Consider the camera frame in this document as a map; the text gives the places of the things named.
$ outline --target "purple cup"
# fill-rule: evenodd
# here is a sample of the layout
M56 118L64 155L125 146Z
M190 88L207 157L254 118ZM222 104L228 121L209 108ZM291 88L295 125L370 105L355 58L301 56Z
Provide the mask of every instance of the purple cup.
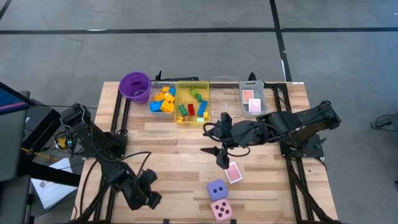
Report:
M144 104L149 100L151 85L147 74L132 72L120 81L119 91L127 99L137 104Z

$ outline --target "gray floor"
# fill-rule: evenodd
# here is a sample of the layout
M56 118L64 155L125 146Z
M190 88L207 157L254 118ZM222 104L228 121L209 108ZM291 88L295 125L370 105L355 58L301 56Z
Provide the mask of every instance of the gray floor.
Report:
M276 0L276 5L284 28L398 27L395 0ZM273 25L269 1L13 0L0 30ZM312 106L330 100L343 121L322 133L339 219L396 223L398 139L396 133L371 130L369 122L398 110L398 33L283 33L283 38L293 81L306 83ZM202 80L214 75L245 80L255 72L264 81L284 81L271 32L0 35L0 49L1 81L53 105L96 106L104 81L133 70L152 78L163 70L164 77ZM73 201L57 205L36 223L65 222L72 208ZM41 212L36 200L34 214Z

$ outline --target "computer screen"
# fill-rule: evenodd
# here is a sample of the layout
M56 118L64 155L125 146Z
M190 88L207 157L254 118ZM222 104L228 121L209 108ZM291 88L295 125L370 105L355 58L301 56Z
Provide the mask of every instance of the computer screen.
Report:
M29 109L36 104L0 82L0 115Z

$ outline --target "red lego brick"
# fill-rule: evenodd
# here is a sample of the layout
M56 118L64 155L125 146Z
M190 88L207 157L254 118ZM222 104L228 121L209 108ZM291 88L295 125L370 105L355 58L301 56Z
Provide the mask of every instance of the red lego brick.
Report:
M195 110L193 109L193 104L188 105L188 112L189 112L189 116L195 115Z

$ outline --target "wooden tabletop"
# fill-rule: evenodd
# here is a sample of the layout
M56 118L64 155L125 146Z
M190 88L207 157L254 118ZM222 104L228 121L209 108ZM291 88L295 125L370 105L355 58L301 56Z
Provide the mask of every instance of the wooden tabletop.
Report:
M95 118L95 124L103 131L109 131L111 127L118 84L106 82L103 86ZM302 83L287 83L287 87L293 112L310 108ZM269 112L275 111L272 90L264 89L264 94ZM218 97L227 98L228 91ZM124 100L121 105L117 129L121 125ZM147 105L131 103L127 130L126 155L139 151L152 152L144 168L156 172L158 180L152 184L152 190L158 191L163 198L155 210L144 206L131 211L122 193L117 194L112 223L162 223L165 218L170 219L171 223L215 223L206 185L216 179L223 179L226 183L228 200L238 223L295 223L286 163L278 143L253 146L246 157L231 157L231 162L236 161L238 164L243 180L230 185L224 171L216 165L216 157L200 151L202 147L221 146L202 136L201 126L177 125L172 117L154 116L148 111ZM233 151L235 154L245 152L246 149ZM134 156L125 162L137 172L144 157ZM80 204L81 186L94 161L89 159L84 164L75 202L77 207ZM309 158L304 158L303 163L310 193L326 214L337 219L324 166ZM101 169L97 164L88 179L83 210L97 194L100 178ZM299 190L297 192L302 216L306 218L302 195ZM104 198L101 218L105 217L107 203L108 193Z

